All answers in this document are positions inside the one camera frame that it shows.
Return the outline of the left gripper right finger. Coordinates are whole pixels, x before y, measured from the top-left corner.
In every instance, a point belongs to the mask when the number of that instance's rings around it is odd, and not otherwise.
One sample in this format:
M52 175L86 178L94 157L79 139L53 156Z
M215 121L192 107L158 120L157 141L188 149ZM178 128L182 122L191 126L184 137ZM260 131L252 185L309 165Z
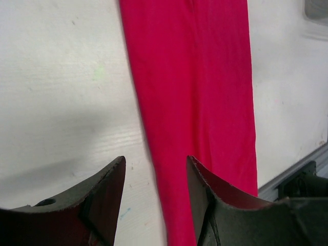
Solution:
M187 157L197 245L327 245L327 198L269 202L252 196Z

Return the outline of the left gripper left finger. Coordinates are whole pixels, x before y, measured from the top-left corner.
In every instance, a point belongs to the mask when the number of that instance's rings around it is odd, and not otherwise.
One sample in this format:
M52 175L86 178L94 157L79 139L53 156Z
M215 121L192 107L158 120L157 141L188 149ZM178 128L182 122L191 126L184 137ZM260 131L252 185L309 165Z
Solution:
M125 174L119 156L34 206L1 209L1 245L113 245Z

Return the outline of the crimson pink t shirt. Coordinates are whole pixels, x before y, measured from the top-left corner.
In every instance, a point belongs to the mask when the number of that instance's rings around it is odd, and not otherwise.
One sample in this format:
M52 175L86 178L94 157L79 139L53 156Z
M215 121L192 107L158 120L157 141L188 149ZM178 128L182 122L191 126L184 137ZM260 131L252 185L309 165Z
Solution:
M168 245L195 245L186 161L257 195L247 1L120 1Z

